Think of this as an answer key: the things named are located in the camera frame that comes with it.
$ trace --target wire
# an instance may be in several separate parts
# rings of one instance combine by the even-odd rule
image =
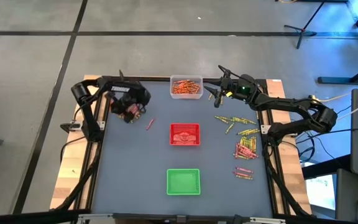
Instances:
[[[356,112],[356,111],[358,111],[358,108],[357,108],[357,109],[354,109],[352,112],[348,113],[347,115],[341,116],[340,118],[337,119],[337,121],[339,121],[339,120],[342,119],[342,118],[345,118],[345,117],[349,116],[350,114],[352,114],[352,113],[354,113],[354,112]]]
[[[351,106],[352,106],[352,105],[348,106],[347,108],[345,108],[345,109],[343,109],[343,110],[340,110],[340,111],[339,111],[339,112],[337,112],[336,114],[339,114],[340,112],[343,112],[343,111],[345,111],[345,110],[349,109]]]
[[[343,94],[343,95],[340,95],[340,96],[335,96],[335,97],[332,97],[331,99],[327,99],[327,100],[319,100],[319,99],[316,99],[316,100],[318,100],[318,101],[320,101],[320,102],[329,102],[329,101],[331,101],[331,100],[336,100],[336,99],[342,98],[342,97],[344,97],[344,96],[347,96],[347,95],[349,95],[349,94],[351,94],[351,93],[352,93],[352,92],[346,93],[346,94]]]
[[[309,137],[311,136],[310,131],[305,131],[305,133],[306,133]],[[307,159],[305,159],[305,160],[303,160],[303,161],[300,161],[301,163],[309,162],[309,161],[311,160],[311,158],[314,156],[314,153],[316,152],[316,144],[314,143],[313,138],[311,138],[310,141],[311,141],[312,146],[309,147],[309,148],[307,148],[307,149],[305,149],[303,152],[299,153],[299,158],[300,158],[304,153],[306,153],[306,152],[308,152],[308,151],[311,151],[310,156],[309,156],[309,158],[307,158]]]
[[[328,133],[319,133],[319,134],[316,134],[316,135],[314,135],[314,136],[310,136],[310,137],[308,137],[308,138],[305,139],[305,140],[302,140],[302,141],[300,141],[300,142],[297,142],[297,144],[303,143],[303,142],[305,142],[305,141],[307,141],[307,140],[309,140],[309,139],[311,139],[311,138],[315,138],[315,137],[320,136],[320,135],[332,134],[332,133],[339,133],[339,132],[343,132],[343,131],[358,131],[358,128],[349,128],[349,129],[343,129],[343,130],[338,130],[338,131],[331,131],[331,132],[328,132]]]
[[[323,147],[323,149],[324,149],[324,151],[326,152],[326,154],[328,154],[336,163],[339,164],[340,167],[343,168],[344,166],[342,166],[342,164],[341,164],[335,157],[333,157],[333,156],[327,151],[327,149],[324,147],[323,142],[321,141],[321,139],[320,139],[320,138],[317,138],[317,137],[316,137],[316,139],[320,142],[320,144],[321,144],[321,146]]]
[[[73,143],[73,142],[75,142],[75,141],[81,140],[81,139],[83,139],[83,138],[85,138],[85,136],[82,136],[82,137],[80,137],[80,138],[78,138],[78,139],[74,139],[74,140],[71,140],[71,141],[69,141],[69,142],[66,142],[66,144],[63,145],[62,149],[60,150],[60,163],[62,163],[63,153],[64,153],[64,151],[65,151],[66,146],[69,145],[69,144],[71,144],[71,143]]]

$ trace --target metal bracket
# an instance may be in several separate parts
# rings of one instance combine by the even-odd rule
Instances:
[[[262,132],[262,134],[267,134],[267,132],[269,131],[269,129],[270,129],[270,125],[264,124],[264,125],[261,125],[261,126],[260,126],[260,132]]]
[[[104,126],[106,125],[105,121],[97,121],[100,130],[104,131]],[[81,131],[82,121],[74,121],[70,123],[71,125],[68,127],[69,131]]]
[[[81,214],[78,215],[78,221],[80,223],[85,223],[87,220],[95,220],[95,219],[109,219],[113,218],[112,213],[105,213],[105,214]]]
[[[256,218],[250,217],[250,222],[266,223],[266,224],[285,224],[285,220],[277,218]]]

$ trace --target wooden board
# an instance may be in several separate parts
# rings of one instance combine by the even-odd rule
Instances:
[[[96,79],[98,75],[85,75],[84,79]],[[97,88],[89,87],[88,88],[91,94],[95,93]],[[94,111],[96,102],[94,102],[91,107],[92,111]],[[102,120],[104,107],[106,105],[106,98],[103,97],[101,101],[101,108],[99,110],[99,119]],[[76,118],[77,121],[83,121],[82,112],[78,112]],[[83,133],[81,131],[73,131],[68,134],[67,142],[72,141],[74,139],[83,137]],[[79,141],[73,142],[66,146],[65,152],[63,154],[63,160],[60,164],[60,170],[57,176],[57,181],[55,185],[55,190],[53,191],[52,201],[50,202],[50,208],[56,208],[59,206],[66,197],[70,194],[70,192],[74,189],[75,185],[80,180],[81,168],[85,158],[85,149],[86,149],[87,141],[86,139],[81,139]],[[89,164],[93,160],[94,152],[96,150],[97,144],[93,144],[91,156],[89,159]],[[89,181],[86,183],[83,194],[81,197],[80,208],[85,208],[85,202],[88,197],[88,189],[89,189]]]
[[[281,80],[266,80],[268,95],[271,97],[285,98],[283,83]],[[291,122],[290,113],[286,111],[272,110],[273,122],[289,123]],[[283,141],[295,144],[295,138],[285,136]],[[294,199],[301,205],[301,207],[311,214],[311,207],[309,198],[306,193],[306,184],[302,174],[302,168],[299,163],[298,150],[291,144],[281,143],[278,146],[280,153],[280,160],[282,164],[284,182],[287,189],[291,192]],[[272,155],[272,163],[274,164],[274,155]],[[279,213],[284,213],[282,197],[280,190],[275,184],[275,193],[277,200],[277,208]]]
[[[99,76],[95,75],[86,75],[85,79],[94,79]],[[267,88],[270,96],[274,97],[285,97],[283,85],[281,80],[267,80]],[[96,88],[89,88],[91,93],[96,91]],[[101,108],[99,111],[99,119],[103,117],[103,111],[105,107],[105,99],[101,103]],[[272,111],[274,122],[290,122],[290,115],[288,112],[284,111]],[[83,120],[83,116],[81,113],[77,114],[76,120]],[[82,137],[82,132],[71,132],[68,135],[67,141],[71,141],[76,138]],[[295,143],[295,140],[291,137],[285,137],[284,141],[288,141],[291,143]],[[63,155],[63,161],[60,166],[60,171],[58,173],[57,182],[55,186],[55,191],[53,192],[52,201],[50,204],[50,208],[55,208],[59,206],[64,199],[70,194],[75,185],[78,183],[80,179],[80,173],[82,164],[85,157],[85,148],[86,148],[86,140],[82,139],[80,141],[74,142],[68,145],[65,149],[65,153]],[[295,200],[302,206],[302,208],[311,213],[310,204],[308,200],[308,196],[306,194],[306,185],[303,179],[302,169],[299,163],[298,151],[295,147],[289,144],[281,144],[279,147],[280,157],[282,162],[282,168],[284,173],[285,184],[288,187],[289,191],[294,196]],[[93,159],[94,150],[96,149],[96,145],[94,144],[93,150],[91,153],[90,161]],[[83,195],[81,197],[80,208],[85,207],[86,198],[88,196],[88,188],[87,184],[84,188]],[[277,186],[275,186],[275,193],[278,205],[278,212],[283,213],[283,206],[280,191]]]

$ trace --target green bin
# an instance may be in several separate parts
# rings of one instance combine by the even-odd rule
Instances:
[[[199,169],[168,169],[167,195],[200,195]]]

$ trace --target red crayon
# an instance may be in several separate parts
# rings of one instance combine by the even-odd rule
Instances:
[[[253,174],[253,173],[254,173],[254,171],[252,171],[252,170],[247,170],[247,169],[244,169],[244,168],[241,168],[241,167],[236,167],[236,169],[237,169],[237,170],[244,171],[244,172],[248,172],[248,173],[250,173],[250,174]]]
[[[233,174],[240,175],[240,176],[243,176],[243,177],[251,177],[250,175],[242,174],[242,173],[239,173],[239,172],[233,172]]]

